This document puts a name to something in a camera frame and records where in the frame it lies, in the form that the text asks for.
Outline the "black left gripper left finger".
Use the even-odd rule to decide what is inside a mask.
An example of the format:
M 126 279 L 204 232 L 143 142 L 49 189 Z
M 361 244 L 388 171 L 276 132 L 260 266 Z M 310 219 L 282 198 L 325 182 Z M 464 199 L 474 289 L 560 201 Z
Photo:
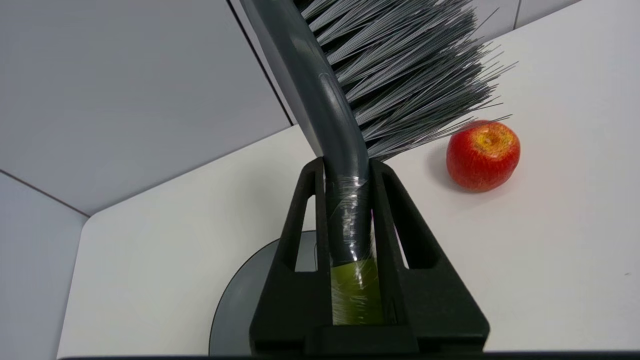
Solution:
M 322 158 L 301 170 L 285 224 L 249 328 L 253 353 L 320 353 L 322 332 L 333 321 Z M 318 265 L 297 272 L 302 228 L 311 196 L 316 200 Z

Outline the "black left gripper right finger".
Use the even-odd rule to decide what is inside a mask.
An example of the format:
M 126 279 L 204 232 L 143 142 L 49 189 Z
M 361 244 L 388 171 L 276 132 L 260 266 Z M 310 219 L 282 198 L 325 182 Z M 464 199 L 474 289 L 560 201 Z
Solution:
M 375 250 L 387 324 L 421 353 L 482 353 L 490 325 L 395 171 L 371 161 Z

